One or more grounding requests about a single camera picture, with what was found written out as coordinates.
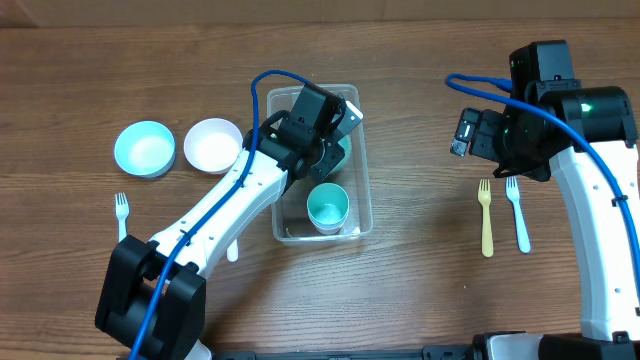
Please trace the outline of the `white pink bowl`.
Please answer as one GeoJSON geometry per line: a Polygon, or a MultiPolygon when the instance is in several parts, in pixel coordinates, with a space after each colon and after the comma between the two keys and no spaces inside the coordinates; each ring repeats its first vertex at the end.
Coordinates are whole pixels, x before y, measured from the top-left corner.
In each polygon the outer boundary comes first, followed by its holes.
{"type": "Polygon", "coordinates": [[[243,136],[232,122],[209,118],[195,124],[184,139],[187,161],[197,170],[222,174],[227,172],[242,151],[243,136]]]}

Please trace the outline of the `blue plastic cup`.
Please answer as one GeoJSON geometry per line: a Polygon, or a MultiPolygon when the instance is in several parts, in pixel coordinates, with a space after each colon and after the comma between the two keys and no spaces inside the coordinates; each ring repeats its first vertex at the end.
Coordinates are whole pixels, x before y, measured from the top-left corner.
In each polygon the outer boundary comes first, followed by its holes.
{"type": "Polygon", "coordinates": [[[321,224],[321,223],[314,223],[314,227],[321,234],[333,235],[333,234],[337,234],[337,233],[339,233],[341,231],[341,229],[343,227],[343,223],[330,224],[330,225],[321,224]]]}

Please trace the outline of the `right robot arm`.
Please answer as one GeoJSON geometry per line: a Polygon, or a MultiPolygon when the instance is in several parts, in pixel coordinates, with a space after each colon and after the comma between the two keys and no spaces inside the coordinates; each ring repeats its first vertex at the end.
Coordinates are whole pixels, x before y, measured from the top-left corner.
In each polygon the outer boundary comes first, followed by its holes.
{"type": "Polygon", "coordinates": [[[537,101],[447,85],[504,104],[504,113],[467,108],[451,151],[498,163],[495,177],[531,177],[547,168],[565,202],[582,292],[578,334],[503,333],[475,340],[485,359],[636,359],[639,356],[639,154],[626,93],[544,85],[537,101]]]}

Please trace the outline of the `white plastic spoon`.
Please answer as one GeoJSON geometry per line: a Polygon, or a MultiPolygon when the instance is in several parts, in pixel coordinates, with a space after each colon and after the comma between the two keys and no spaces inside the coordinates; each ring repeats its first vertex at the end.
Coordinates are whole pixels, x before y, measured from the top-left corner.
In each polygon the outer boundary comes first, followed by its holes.
{"type": "Polygon", "coordinates": [[[231,263],[234,263],[239,259],[239,246],[237,240],[234,240],[227,248],[226,257],[231,263]]]}

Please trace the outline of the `teal green bowl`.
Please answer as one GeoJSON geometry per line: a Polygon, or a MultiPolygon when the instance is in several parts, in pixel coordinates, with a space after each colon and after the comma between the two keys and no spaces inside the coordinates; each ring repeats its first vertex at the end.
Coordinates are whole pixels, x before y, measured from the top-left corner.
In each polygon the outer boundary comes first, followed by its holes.
{"type": "Polygon", "coordinates": [[[344,136],[339,142],[338,144],[342,147],[342,149],[344,150],[344,157],[341,159],[341,161],[331,170],[330,175],[335,175],[338,172],[340,172],[345,166],[346,163],[348,162],[351,153],[352,153],[352,141],[351,141],[351,136],[350,135],[346,135],[344,136]]]}

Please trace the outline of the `green plastic cup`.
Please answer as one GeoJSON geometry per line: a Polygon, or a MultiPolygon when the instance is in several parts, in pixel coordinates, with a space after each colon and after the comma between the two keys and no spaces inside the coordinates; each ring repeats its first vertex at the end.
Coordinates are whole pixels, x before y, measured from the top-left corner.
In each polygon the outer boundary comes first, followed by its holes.
{"type": "Polygon", "coordinates": [[[306,202],[312,224],[344,223],[350,210],[349,197],[343,187],[335,183],[322,183],[314,187],[306,202]]]}

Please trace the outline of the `light blue bowl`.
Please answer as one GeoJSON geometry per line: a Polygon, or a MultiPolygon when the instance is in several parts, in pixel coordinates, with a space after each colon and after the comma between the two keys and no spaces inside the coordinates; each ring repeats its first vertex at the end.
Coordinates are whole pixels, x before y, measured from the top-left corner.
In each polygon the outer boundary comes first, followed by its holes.
{"type": "Polygon", "coordinates": [[[139,121],[118,135],[113,154],[117,166],[125,173],[155,178],[164,175],[174,164],[176,142],[162,123],[139,121]]]}

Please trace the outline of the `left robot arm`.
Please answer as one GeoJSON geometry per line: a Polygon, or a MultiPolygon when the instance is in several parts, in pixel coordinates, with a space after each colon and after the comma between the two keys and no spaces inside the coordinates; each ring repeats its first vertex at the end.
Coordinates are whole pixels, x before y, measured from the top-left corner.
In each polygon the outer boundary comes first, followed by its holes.
{"type": "Polygon", "coordinates": [[[114,248],[96,327],[132,359],[205,359],[206,284],[227,248],[297,180],[325,179],[344,157],[339,142],[363,119],[347,100],[299,98],[281,117],[256,118],[232,169],[190,211],[143,242],[114,248]]]}

